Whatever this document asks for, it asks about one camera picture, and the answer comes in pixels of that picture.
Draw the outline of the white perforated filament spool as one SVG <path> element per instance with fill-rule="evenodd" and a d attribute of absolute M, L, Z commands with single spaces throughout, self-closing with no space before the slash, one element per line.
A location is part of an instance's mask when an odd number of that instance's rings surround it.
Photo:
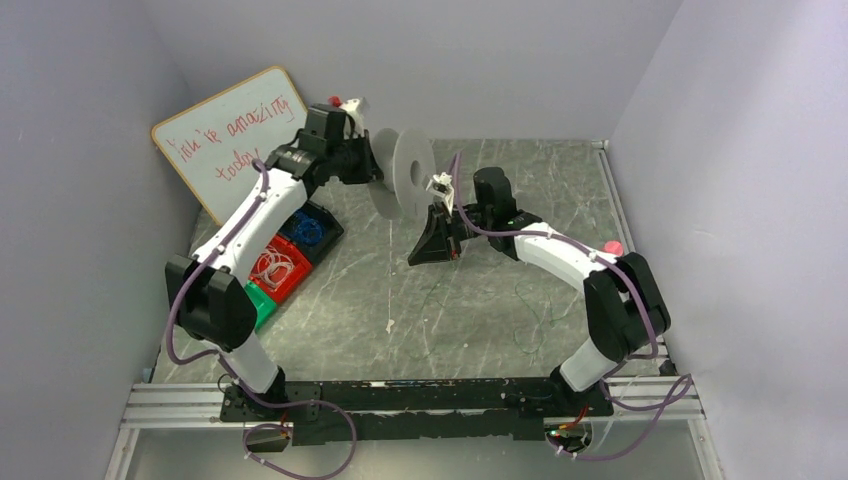
<path fill-rule="evenodd" d="M 432 195 L 427 182 L 436 173 L 431 142 L 420 129 L 379 130 L 371 148 L 383 179 L 367 185 L 377 212 L 385 219 L 426 222 Z"/>

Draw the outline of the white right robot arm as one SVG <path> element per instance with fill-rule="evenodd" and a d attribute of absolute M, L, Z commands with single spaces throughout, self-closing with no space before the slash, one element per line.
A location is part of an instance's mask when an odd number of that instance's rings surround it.
<path fill-rule="evenodd" d="M 588 390 L 629 358 L 658 352 L 658 337 L 670 316 L 646 259 L 591 248 L 518 207 L 511 183 L 499 167 L 478 170 L 475 200 L 464 204 L 449 173 L 426 184 L 425 229 L 408 257 L 411 266 L 453 261 L 462 244 L 484 237 L 497 252 L 535 266 L 582 294 L 589 337 L 552 372 L 572 393 Z"/>

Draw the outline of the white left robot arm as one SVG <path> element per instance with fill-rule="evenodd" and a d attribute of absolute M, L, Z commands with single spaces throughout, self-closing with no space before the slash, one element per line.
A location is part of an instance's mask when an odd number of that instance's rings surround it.
<path fill-rule="evenodd" d="M 217 234 L 191 255 L 168 261 L 164 349 L 174 364 L 214 356 L 258 403 L 287 402 L 284 370 L 258 339 L 257 310 L 245 286 L 279 228 L 319 187 L 331 178 L 353 185 L 383 180 L 366 111 L 363 98 L 311 105 L 292 140 L 251 161 L 259 178 Z"/>

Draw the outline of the black storage bin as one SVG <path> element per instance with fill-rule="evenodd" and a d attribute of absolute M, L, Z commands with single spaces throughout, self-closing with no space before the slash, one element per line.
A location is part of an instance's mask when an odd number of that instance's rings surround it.
<path fill-rule="evenodd" d="M 345 230 L 328 209 L 307 201 L 284 222 L 278 233 L 312 266 L 317 266 L 339 243 Z"/>

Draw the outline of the red storage bin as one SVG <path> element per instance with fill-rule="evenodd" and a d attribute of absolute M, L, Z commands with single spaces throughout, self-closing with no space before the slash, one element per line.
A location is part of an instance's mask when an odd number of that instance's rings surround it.
<path fill-rule="evenodd" d="M 301 285 L 313 266 L 301 252 L 275 235 L 252 267 L 249 280 L 259 285 L 278 305 Z"/>

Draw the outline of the pink capped small bottle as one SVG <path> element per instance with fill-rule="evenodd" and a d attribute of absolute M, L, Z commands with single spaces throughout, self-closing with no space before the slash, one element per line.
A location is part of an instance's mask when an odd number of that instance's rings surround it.
<path fill-rule="evenodd" d="M 616 257 L 620 257 L 625 254 L 624 245 L 616 240 L 607 241 L 603 245 L 603 251 Z"/>

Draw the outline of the whiteboard with red writing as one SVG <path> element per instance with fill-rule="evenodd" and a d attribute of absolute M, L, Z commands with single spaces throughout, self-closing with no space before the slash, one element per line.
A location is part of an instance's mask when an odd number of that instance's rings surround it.
<path fill-rule="evenodd" d="M 251 161 L 293 140 L 305 117 L 287 72 L 272 66 L 160 122 L 151 138 L 221 225 L 258 179 Z"/>

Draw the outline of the green storage bin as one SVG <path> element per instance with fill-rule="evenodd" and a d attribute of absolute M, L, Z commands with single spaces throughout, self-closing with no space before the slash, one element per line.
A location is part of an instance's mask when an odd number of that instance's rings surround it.
<path fill-rule="evenodd" d="M 252 281 L 248 281 L 245 285 L 245 292 L 257 312 L 254 330 L 258 332 L 267 324 L 272 314 L 277 310 L 278 304 L 259 285 Z"/>

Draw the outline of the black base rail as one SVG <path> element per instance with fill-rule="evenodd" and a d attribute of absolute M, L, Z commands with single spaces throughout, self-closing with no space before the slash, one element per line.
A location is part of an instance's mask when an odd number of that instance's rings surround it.
<path fill-rule="evenodd" d="M 224 423 L 285 423 L 296 446 L 328 442 L 508 436 L 540 441 L 577 418 L 609 417 L 596 386 L 573 393 L 548 377 L 388 381 L 289 381 L 262 403 L 224 391 Z"/>

